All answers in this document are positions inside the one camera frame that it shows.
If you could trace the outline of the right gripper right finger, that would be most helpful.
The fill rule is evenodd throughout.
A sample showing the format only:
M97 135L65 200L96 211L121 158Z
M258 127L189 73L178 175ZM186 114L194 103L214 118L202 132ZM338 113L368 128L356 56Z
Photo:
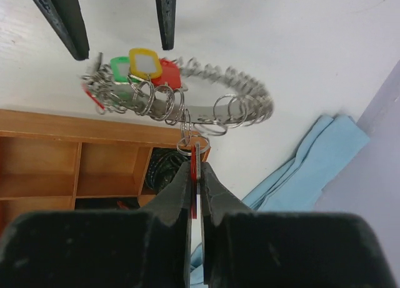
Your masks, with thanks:
M395 287L369 224L335 212L258 212L201 167L204 283L209 287Z

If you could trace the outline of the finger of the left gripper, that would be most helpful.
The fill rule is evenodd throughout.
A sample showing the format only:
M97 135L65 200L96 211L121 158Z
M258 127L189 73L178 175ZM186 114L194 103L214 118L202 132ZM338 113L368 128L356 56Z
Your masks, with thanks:
M163 50L174 49L176 0L155 0Z
M89 58L89 41L79 0L33 0L77 61Z

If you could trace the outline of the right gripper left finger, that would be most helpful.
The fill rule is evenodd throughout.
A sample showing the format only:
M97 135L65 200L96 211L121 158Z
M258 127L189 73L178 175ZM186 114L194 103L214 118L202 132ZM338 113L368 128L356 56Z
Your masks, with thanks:
M1 236L2 287L189 287L190 165L137 210L34 211Z

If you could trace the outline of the red key tag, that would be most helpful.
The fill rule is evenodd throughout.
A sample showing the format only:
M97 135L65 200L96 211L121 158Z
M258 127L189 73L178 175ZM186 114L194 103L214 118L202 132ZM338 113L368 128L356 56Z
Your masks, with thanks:
M200 143L196 142L191 149L191 218L197 219L197 194L200 175Z

